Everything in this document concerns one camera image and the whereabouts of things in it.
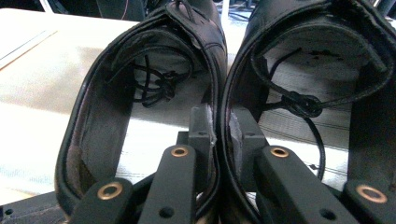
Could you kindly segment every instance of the table surface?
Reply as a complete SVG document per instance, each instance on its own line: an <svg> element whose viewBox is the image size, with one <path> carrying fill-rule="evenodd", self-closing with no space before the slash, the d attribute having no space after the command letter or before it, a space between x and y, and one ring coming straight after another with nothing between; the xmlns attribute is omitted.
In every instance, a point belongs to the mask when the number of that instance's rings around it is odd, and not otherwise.
<svg viewBox="0 0 396 224"><path fill-rule="evenodd" d="M82 80L107 44L137 22L10 8L0 9L0 21L0 42L13 38L7 34L53 33L0 67L0 204L5 204L53 191L58 150ZM223 26L232 61L245 27Z"/></svg>

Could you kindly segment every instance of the brass ring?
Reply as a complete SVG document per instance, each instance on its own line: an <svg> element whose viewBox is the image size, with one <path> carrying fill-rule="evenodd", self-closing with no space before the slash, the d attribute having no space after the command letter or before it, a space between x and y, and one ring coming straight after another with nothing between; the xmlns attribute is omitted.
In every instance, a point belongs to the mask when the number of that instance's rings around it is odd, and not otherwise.
<svg viewBox="0 0 396 224"><path fill-rule="evenodd" d="M365 191L370 190L374 194L378 195L378 197L374 197L372 195L367 194ZM356 191L359 193L359 195L365 199L367 199L370 202L373 203L386 203L388 201L387 196L379 191L378 189L372 188L367 185L359 185L356 187Z"/></svg>
<svg viewBox="0 0 396 224"><path fill-rule="evenodd" d="M274 156L279 157L279 158L286 158L289 156L289 152L283 148L280 148L280 147L271 148L271 153Z"/></svg>
<svg viewBox="0 0 396 224"><path fill-rule="evenodd" d="M114 192L111 193L106 193L105 191L108 188L115 188L116 190L114 190ZM102 186L98 190L98 198L100 198L101 200L110 200L119 196L121 193L122 193L122 184L120 182L111 182L109 184Z"/></svg>
<svg viewBox="0 0 396 224"><path fill-rule="evenodd" d="M175 147L174 149L172 149L171 154L174 157L184 157L189 154L189 151L184 147Z"/></svg>

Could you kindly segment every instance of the black bracket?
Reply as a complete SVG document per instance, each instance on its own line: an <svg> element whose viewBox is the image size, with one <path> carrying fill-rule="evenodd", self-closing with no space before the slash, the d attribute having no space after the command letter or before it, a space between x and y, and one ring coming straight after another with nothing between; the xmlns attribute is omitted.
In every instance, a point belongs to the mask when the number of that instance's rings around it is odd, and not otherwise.
<svg viewBox="0 0 396 224"><path fill-rule="evenodd" d="M163 153L139 224L192 223L195 219L195 150L186 145Z"/></svg>

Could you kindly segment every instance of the hole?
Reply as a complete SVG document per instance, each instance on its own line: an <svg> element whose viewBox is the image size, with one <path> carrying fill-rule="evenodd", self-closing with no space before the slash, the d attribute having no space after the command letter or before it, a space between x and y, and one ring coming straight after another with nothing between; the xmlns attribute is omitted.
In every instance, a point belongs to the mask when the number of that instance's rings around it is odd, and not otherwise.
<svg viewBox="0 0 396 224"><path fill-rule="evenodd" d="M256 135L255 133L245 133L245 135L247 135L247 136L254 136L254 135Z"/></svg>
<svg viewBox="0 0 396 224"><path fill-rule="evenodd" d="M381 195L379 193L372 191L370 189L363 189L362 191L371 198L376 198L376 199L381 198Z"/></svg>
<svg viewBox="0 0 396 224"><path fill-rule="evenodd" d="M174 157L184 157L189 154L189 151L184 147L176 147L172 149L171 154Z"/></svg>
<svg viewBox="0 0 396 224"><path fill-rule="evenodd" d="M281 149L275 149L274 152L276 154L281 155L281 156L286 155L286 152L284 150L281 150Z"/></svg>
<svg viewBox="0 0 396 224"><path fill-rule="evenodd" d="M175 150L175 154L177 154L177 155L182 155L184 152L185 152L185 150L184 149L180 149L180 148Z"/></svg>
<svg viewBox="0 0 396 224"><path fill-rule="evenodd" d="M329 209L326 208L322 208L320 209L320 215L328 220L334 221L337 219L337 217L335 216L335 213L330 211Z"/></svg>
<svg viewBox="0 0 396 224"><path fill-rule="evenodd" d="M114 186L109 186L108 188L105 189L104 194L108 196L108 195L111 195L111 194L113 194L114 192L116 192L116 190L117 190L116 187L114 187Z"/></svg>
<svg viewBox="0 0 396 224"><path fill-rule="evenodd" d="M4 214L6 214L7 216L11 215L14 213L14 210L12 209L7 209L6 212Z"/></svg>
<svg viewBox="0 0 396 224"><path fill-rule="evenodd" d="M99 188L97 196L101 200L110 200L122 193L122 184L120 182L111 182Z"/></svg>
<svg viewBox="0 0 396 224"><path fill-rule="evenodd" d="M280 147L271 148L271 153L274 156L279 157L279 158L285 158L285 157L289 156L289 152L283 148L280 148Z"/></svg>
<svg viewBox="0 0 396 224"><path fill-rule="evenodd" d="M384 193L367 185L359 185L356 191L361 197L372 203L386 203L388 201Z"/></svg>
<svg viewBox="0 0 396 224"><path fill-rule="evenodd" d="M175 211L171 207L164 207L160 210L160 217L169 218L172 217Z"/></svg>

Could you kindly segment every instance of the shoe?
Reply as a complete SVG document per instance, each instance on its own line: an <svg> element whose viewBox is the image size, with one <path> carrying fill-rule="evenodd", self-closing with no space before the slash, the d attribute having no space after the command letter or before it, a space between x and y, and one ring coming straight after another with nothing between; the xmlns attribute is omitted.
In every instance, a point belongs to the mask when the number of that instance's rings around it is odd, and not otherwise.
<svg viewBox="0 0 396 224"><path fill-rule="evenodd" d="M366 1L260 1L220 108L221 222L276 223L251 197L269 194L255 177L263 157L256 153L268 145L300 153L325 183L337 169L325 169L325 151L331 162L346 155L345 181L366 180L394 194L395 50L395 30ZM244 148L251 135L261 139L259 152ZM308 161L312 156L318 160ZM278 217L295 223L291 214Z"/></svg>
<svg viewBox="0 0 396 224"><path fill-rule="evenodd" d="M226 69L224 33L209 0L167 3L110 43L82 84L57 160L56 194L65 215L73 217L89 188L116 174L131 113L188 125L177 118L188 117L192 105L207 104L216 127ZM183 93L189 89L199 93ZM197 222L218 219L219 167L212 150L208 165L214 168L196 201ZM145 202L151 182L149 177L134 184L136 207Z"/></svg>

